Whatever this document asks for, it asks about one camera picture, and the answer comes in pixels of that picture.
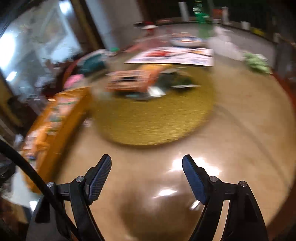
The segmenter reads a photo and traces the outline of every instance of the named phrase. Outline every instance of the gold round placemat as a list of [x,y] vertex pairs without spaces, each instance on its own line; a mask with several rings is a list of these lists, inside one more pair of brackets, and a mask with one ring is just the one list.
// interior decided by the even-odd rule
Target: gold round placemat
[[156,145],[180,139],[203,124],[214,105],[214,87],[207,69],[182,67],[200,87],[169,90],[160,98],[138,101],[101,92],[93,101],[101,134],[128,145]]

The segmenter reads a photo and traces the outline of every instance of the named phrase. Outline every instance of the beige table surface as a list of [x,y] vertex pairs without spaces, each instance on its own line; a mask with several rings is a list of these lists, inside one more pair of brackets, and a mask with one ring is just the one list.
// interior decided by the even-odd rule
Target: beige table surface
[[[191,208],[195,198],[182,170],[185,154],[210,176],[230,183],[247,181],[266,224],[285,200],[296,157],[295,117],[288,96],[272,76],[253,73],[228,58],[215,57],[211,76],[217,103],[209,121],[181,140],[134,148],[105,140],[94,123],[81,126],[55,181],[71,182],[103,154],[111,156],[111,172],[91,206],[106,241],[189,239],[201,206]],[[94,93],[102,90],[104,81],[90,84]],[[70,203],[66,206],[73,219]],[[221,238],[227,209],[225,202],[214,240]]]

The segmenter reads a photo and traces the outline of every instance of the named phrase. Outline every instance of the blue gripper pad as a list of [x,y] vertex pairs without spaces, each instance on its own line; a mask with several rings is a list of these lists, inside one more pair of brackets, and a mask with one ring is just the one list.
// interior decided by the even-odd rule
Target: blue gripper pad
[[84,176],[86,178],[85,193],[89,205],[99,198],[111,170],[111,165],[111,157],[104,154],[98,164],[90,168]]
[[196,200],[199,200],[203,205],[207,203],[207,195],[205,192],[205,184],[209,175],[202,167],[198,167],[190,155],[185,155],[182,160],[183,171],[189,182]]

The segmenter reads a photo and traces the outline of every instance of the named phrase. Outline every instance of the silver bolt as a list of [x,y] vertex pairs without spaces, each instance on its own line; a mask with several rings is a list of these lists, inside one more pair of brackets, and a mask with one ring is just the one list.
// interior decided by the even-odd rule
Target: silver bolt
[[76,182],[80,183],[84,180],[83,176],[76,177]]
[[54,185],[54,182],[49,182],[46,184],[46,186],[48,186],[49,188],[51,188]]
[[215,176],[211,176],[211,177],[210,177],[210,181],[215,183],[215,182],[218,181],[218,178],[215,177]]
[[242,187],[246,187],[246,186],[248,186],[248,184],[247,184],[245,181],[240,181],[239,183],[240,183],[240,185],[241,185]]

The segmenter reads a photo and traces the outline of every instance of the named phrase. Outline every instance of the pink object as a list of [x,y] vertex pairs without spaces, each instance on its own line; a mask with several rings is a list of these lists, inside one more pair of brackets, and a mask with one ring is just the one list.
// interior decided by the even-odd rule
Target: pink object
[[82,80],[83,78],[84,78],[83,74],[71,75],[69,78],[67,78],[67,81],[64,84],[64,89],[69,89],[73,84]]

